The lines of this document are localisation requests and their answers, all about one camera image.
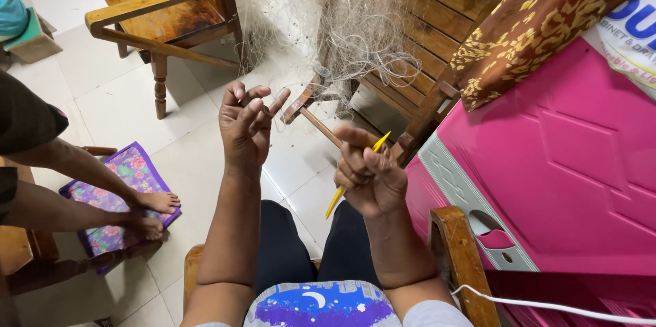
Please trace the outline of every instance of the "left hand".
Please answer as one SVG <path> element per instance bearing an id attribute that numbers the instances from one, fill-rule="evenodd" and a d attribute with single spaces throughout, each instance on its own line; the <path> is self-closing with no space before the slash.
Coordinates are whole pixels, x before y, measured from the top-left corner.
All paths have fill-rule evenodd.
<path id="1" fill-rule="evenodd" d="M 240 81 L 228 84 L 218 113 L 218 126 L 225 153 L 225 165 L 259 169 L 269 154 L 271 121 L 285 104 L 291 91 L 286 88 L 266 113 L 262 98 L 271 94 L 266 86 L 245 90 Z"/>

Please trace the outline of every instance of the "black pants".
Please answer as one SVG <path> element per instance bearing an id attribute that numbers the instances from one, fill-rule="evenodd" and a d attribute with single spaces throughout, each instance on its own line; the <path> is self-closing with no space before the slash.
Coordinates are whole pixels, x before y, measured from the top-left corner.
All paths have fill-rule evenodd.
<path id="1" fill-rule="evenodd" d="M 285 282 L 356 280 L 381 288 L 371 260 L 365 222 L 349 202 L 342 201 L 335 210 L 318 272 L 289 210 L 272 200 L 263 200 L 260 207 L 257 295 Z"/>

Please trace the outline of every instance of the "chair seat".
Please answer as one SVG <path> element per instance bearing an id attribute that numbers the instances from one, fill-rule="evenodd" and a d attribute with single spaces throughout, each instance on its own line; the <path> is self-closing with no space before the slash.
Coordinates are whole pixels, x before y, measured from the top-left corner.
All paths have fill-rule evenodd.
<path id="1" fill-rule="evenodd" d="M 105 0 L 108 5 L 125 1 Z M 225 15 L 220 11 L 208 0 L 190 0 L 119 23 L 131 35 L 173 44 L 225 25 Z"/>

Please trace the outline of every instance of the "right hand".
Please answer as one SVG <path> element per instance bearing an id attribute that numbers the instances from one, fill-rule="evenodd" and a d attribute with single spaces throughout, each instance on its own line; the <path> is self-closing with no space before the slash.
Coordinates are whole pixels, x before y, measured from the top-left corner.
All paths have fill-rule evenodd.
<path id="1" fill-rule="evenodd" d="M 387 146 L 373 152 L 371 147 L 378 137 L 350 126 L 338 127 L 334 135 L 343 141 L 334 182 L 338 187 L 346 187 L 344 197 L 365 219 L 380 217 L 405 205 L 406 172 Z"/>

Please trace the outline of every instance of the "yellow netting needle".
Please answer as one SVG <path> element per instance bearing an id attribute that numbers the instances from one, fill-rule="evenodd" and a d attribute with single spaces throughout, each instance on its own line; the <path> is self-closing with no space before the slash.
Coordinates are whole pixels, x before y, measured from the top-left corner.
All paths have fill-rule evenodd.
<path id="1" fill-rule="evenodd" d="M 371 149 L 377 153 L 381 149 L 382 145 L 385 143 L 385 140 L 387 140 L 387 137 L 390 135 L 390 133 L 392 132 L 390 131 L 387 134 L 385 134 L 385 136 L 383 136 L 380 140 L 378 140 L 378 142 L 376 142 L 373 145 L 373 147 L 371 147 Z M 332 197 L 330 206 L 328 207 L 328 211 L 326 212 L 326 220 L 328 220 L 328 217 L 330 217 L 330 214 L 332 213 L 334 206 L 337 205 L 337 201 L 339 200 L 339 198 L 342 197 L 342 195 L 344 195 L 344 191 L 346 191 L 346 188 L 340 186 L 337 189 L 337 192 L 335 192 L 334 196 Z"/>

